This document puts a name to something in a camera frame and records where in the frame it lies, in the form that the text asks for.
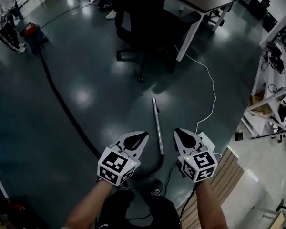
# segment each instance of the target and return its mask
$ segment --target white sneaker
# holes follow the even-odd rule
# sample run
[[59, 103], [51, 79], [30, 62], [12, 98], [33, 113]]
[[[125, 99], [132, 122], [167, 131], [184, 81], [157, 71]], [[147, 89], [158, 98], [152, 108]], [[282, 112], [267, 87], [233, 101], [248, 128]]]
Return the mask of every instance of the white sneaker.
[[107, 14], [106, 19], [113, 20], [115, 19], [115, 17], [116, 17], [116, 12], [112, 10], [109, 14]]
[[22, 54], [26, 51], [27, 49], [25, 47], [20, 47], [19, 48], [19, 51], [18, 51], [18, 54]]

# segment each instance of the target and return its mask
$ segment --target shoe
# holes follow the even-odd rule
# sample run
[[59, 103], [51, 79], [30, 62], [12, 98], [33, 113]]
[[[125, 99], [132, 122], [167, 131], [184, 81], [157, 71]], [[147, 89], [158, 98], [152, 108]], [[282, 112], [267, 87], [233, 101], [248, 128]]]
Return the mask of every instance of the shoe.
[[26, 48], [20, 47], [20, 48], [19, 48], [19, 51], [18, 51], [18, 54], [22, 54], [22, 53], [24, 53], [26, 50], [27, 50]]
[[106, 19], [113, 20], [115, 19], [115, 17], [116, 17], [116, 12], [112, 10], [109, 14], [107, 14]]
[[154, 181], [151, 187], [150, 196], [153, 196], [153, 197], [161, 196], [162, 189], [163, 189], [162, 182], [159, 180]]
[[129, 186], [126, 181], [118, 185], [118, 191], [130, 191]]

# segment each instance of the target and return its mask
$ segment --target white desk leg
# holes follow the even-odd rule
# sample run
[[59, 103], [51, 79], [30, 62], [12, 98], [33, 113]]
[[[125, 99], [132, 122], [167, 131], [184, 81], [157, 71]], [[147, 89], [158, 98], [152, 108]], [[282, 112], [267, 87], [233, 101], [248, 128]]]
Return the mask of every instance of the white desk leg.
[[197, 31], [197, 29], [198, 29], [198, 27], [199, 27], [203, 17], [204, 17], [204, 14], [201, 15], [201, 18], [200, 18], [200, 20], [198, 22], [196, 22], [195, 24], [191, 25], [191, 28], [190, 28], [189, 32], [187, 33], [186, 38], [185, 38], [185, 40], [184, 40], [184, 42], [182, 44], [182, 47], [181, 47], [181, 49], [180, 49], [180, 51], [178, 53], [178, 56], [176, 58], [176, 60], [178, 62], [180, 62], [181, 59], [183, 58], [183, 56], [185, 55], [185, 52], [186, 52], [187, 48], [189, 47], [193, 37], [195, 36], [195, 33], [196, 33], [196, 31]]
[[224, 16], [225, 16], [225, 14], [227, 13], [227, 11], [228, 11], [228, 9], [229, 9], [230, 6], [231, 6], [230, 3], [225, 6], [224, 11], [222, 12], [221, 16], [219, 17], [219, 19], [218, 19], [217, 23], [215, 24], [214, 28], [212, 29], [213, 32], [215, 32], [215, 30], [216, 30], [217, 27], [219, 26], [220, 22], [223, 20], [223, 18], [224, 18]]

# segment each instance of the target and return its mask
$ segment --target gray floor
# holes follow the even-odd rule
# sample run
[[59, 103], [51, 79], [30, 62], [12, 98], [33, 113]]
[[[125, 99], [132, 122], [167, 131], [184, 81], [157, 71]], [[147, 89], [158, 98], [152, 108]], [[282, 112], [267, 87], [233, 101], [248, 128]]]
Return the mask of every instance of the gray floor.
[[[48, 0], [26, 19], [42, 26], [85, 1]], [[165, 7], [178, 13], [178, 6], [169, 0]], [[206, 69], [187, 57], [174, 74], [167, 72], [161, 59], [151, 57], [144, 73], [146, 81], [138, 84], [135, 76], [141, 58], [126, 55], [128, 60], [116, 61], [115, 51], [126, 45], [116, 36], [114, 21], [105, 19], [107, 13], [96, 6], [78, 8], [48, 24], [43, 30], [48, 31], [51, 42], [42, 49], [44, 57], [66, 104], [100, 152], [125, 132], [149, 132], [142, 169], [154, 166], [158, 158], [151, 102], [156, 97], [165, 162], [154, 178], [165, 182], [178, 156], [173, 130], [195, 131], [197, 121], [210, 113], [212, 82]], [[246, 107], [261, 36], [261, 25], [235, 4], [215, 34], [202, 25], [187, 51], [209, 67], [215, 81], [214, 113], [198, 131], [208, 135], [217, 152], [229, 143]], [[95, 184], [96, 167], [97, 159], [51, 91], [39, 58], [30, 52], [19, 56], [0, 45], [0, 177], [8, 194], [27, 194], [46, 222], [58, 228]], [[140, 190], [148, 182], [133, 182], [132, 186]], [[192, 187], [174, 170], [167, 197], [180, 206]], [[131, 206], [128, 218], [148, 213], [140, 196]]]

